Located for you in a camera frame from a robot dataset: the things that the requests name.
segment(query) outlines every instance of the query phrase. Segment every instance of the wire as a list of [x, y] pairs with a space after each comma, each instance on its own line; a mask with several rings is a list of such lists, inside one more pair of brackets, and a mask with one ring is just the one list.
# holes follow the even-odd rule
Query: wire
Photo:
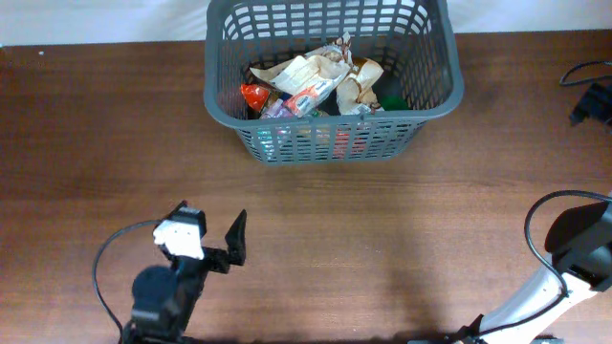
[[140, 222], [140, 223], [137, 223], [137, 224], [133, 224], [131, 226], [124, 227], [124, 228], [116, 231], [115, 234], [111, 235], [108, 239], [106, 239], [104, 244], [102, 244], [102, 246], [98, 250], [98, 254], [96, 254], [96, 258], [94, 259], [94, 264], [92, 265], [92, 283], [94, 284], [94, 291], [96, 292], [96, 296], [98, 297], [99, 303], [104, 307], [104, 310], [108, 313], [108, 316], [111, 317], [111, 319], [113, 320], [113, 322], [115, 322], [115, 325], [117, 325], [117, 328], [119, 329], [119, 344], [121, 344], [122, 338], [123, 338], [123, 326], [121, 325], [121, 323], [119, 322], [119, 320], [117, 319], [115, 314], [108, 307], [108, 305], [104, 301], [104, 298], [102, 297], [102, 295], [99, 292], [98, 278], [96, 277], [96, 272], [98, 270], [99, 258], [101, 257], [101, 255], [104, 252], [104, 250], [113, 242], [113, 240], [119, 238], [121, 235], [123, 235], [125, 233], [129, 233], [132, 230], [138, 229], [140, 227], [155, 226], [155, 225], [160, 224], [161, 222], [162, 222], [162, 220], [143, 221], [143, 222]]
[[588, 198], [588, 199], [592, 199], [592, 200], [598, 200], [598, 201], [603, 201], [603, 202], [608, 202], [608, 203], [612, 203], [612, 197], [608, 197], [602, 194], [598, 194], [595, 192], [588, 192], [588, 191], [580, 191], [580, 190], [561, 190], [561, 191], [556, 191], [556, 192], [552, 192], [544, 197], [542, 197], [541, 199], [537, 200], [537, 202], [535, 202], [535, 204], [532, 206], [531, 209], [529, 209], [529, 212], [527, 212], [527, 217], [525, 218], [525, 240], [527, 241], [527, 246], [529, 247], [529, 250], [534, 254], [535, 258], [537, 258], [537, 260], [546, 268], [548, 269], [550, 272], [552, 272], [554, 274], [554, 276], [558, 279], [559, 283], [561, 284], [561, 293], [559, 294], [559, 296], [557, 297], [557, 299], [555, 299], [555, 301], [553, 301], [553, 303], [551, 303], [550, 305], [548, 305], [547, 307], [543, 308], [542, 310], [522, 319], [519, 321], [516, 321], [512, 324], [507, 324], [507, 325], [502, 325], [502, 326], [498, 326], [496, 328], [492, 328], [492, 329], [488, 329], [486, 331], [483, 331], [481, 333], [478, 334], [478, 336], [483, 336], [486, 334], [491, 334], [491, 333], [496, 333], [502, 330], [507, 330], [507, 329], [511, 329], [520, 325], [523, 325], [525, 323], [528, 323], [532, 320], [535, 320], [537, 318], [539, 318], [541, 315], [545, 314], [546, 312], [548, 312], [549, 310], [553, 309], [554, 307], [556, 307], [559, 303], [561, 303], [563, 301], [563, 299], [565, 297], [569, 296], [569, 290], [567, 288], [567, 283], [565, 282], [565, 280], [563, 279], [563, 277], [561, 276], [560, 273], [558, 273], [558, 271], [555, 269], [555, 267], [553, 267], [553, 265], [551, 265], [536, 249], [536, 247], [534, 246], [534, 241], [532, 240], [532, 234], [531, 234], [531, 228], [530, 228], [530, 224], [532, 221], [532, 217], [534, 217], [534, 213], [536, 213], [536, 210], [543, 204], [545, 204], [546, 202], [557, 198], [557, 197], [563, 197], [563, 196], [576, 196], [576, 197], [584, 197], [584, 198]]
[[584, 67], [588, 67], [588, 66], [593, 66], [593, 65], [605, 65], [605, 66], [611, 66], [612, 67], [612, 61], [589, 61], [589, 62], [583, 62], [583, 63], [579, 63], [576, 66], [574, 66], [574, 68], [572, 68], [571, 70], [567, 71], [567, 73], [565, 75], [563, 75], [561, 77], [561, 80], [558, 82], [559, 86], [562, 87], [569, 87], [569, 86], [578, 86], [578, 85], [582, 85], [585, 83], [591, 83], [591, 82], [596, 82], [596, 81], [602, 81], [602, 80], [606, 80], [606, 79], [612, 79], [612, 75], [600, 75], [600, 76], [595, 76], [595, 77], [587, 77], [585, 79], [581, 79], [581, 80], [577, 80], [577, 81], [566, 81], [567, 77], [577, 71], [580, 70]]

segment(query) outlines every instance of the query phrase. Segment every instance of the plastic basket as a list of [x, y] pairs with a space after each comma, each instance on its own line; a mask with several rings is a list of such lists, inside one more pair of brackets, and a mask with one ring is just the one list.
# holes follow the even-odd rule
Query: plastic basket
[[[344, 32], [353, 36], [353, 56], [384, 69], [373, 87], [379, 99], [401, 97], [410, 110], [249, 119], [240, 93], [241, 83], [258, 82], [249, 67], [270, 68]], [[205, 104], [266, 164], [390, 159], [463, 93], [445, 0], [213, 0], [208, 7]]]

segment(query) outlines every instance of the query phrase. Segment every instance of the white wall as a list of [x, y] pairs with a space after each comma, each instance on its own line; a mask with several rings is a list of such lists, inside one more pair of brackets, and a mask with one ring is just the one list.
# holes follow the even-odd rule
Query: white wall
[[[0, 44], [200, 40], [210, 0], [0, 0]], [[448, 0], [455, 32], [612, 29], [610, 0]]]

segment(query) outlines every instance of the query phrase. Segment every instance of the wooden table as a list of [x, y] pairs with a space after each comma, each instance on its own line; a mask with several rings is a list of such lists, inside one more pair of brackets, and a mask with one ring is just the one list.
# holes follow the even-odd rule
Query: wooden table
[[[4, 48], [0, 86], [0, 341], [115, 343], [91, 263], [119, 227], [187, 199], [207, 245], [242, 208], [249, 257], [213, 274], [187, 334], [242, 342], [454, 332], [538, 268], [522, 233], [545, 193], [612, 189], [612, 136], [568, 115], [580, 61], [610, 58], [611, 32], [458, 35], [460, 107], [389, 162], [269, 168], [202, 101], [204, 44]], [[548, 227], [582, 200], [546, 204]], [[105, 253], [102, 292], [122, 321], [131, 283], [165, 264], [149, 229]], [[548, 331], [612, 342], [612, 293]]]

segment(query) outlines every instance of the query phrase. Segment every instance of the black mechanical part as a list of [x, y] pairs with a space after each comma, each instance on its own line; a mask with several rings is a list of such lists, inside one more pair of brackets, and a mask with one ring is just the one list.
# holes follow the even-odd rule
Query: black mechanical part
[[606, 129], [612, 129], [612, 85], [606, 88], [594, 83], [586, 90], [570, 115], [570, 124], [578, 125], [586, 118], [596, 119]]
[[564, 211], [546, 237], [559, 273], [572, 273], [593, 290], [612, 286], [612, 204], [601, 202]]
[[[206, 217], [201, 210], [189, 208], [185, 202], [177, 206], [165, 220], [197, 225], [206, 234]], [[123, 330], [124, 344], [186, 344], [183, 337], [195, 304], [202, 294], [209, 272], [228, 273], [230, 265], [244, 265], [246, 260], [245, 226], [247, 212], [243, 210], [234, 221], [226, 242], [228, 250], [203, 247], [203, 260], [171, 255], [169, 268], [149, 267], [134, 280], [134, 306], [131, 319]]]

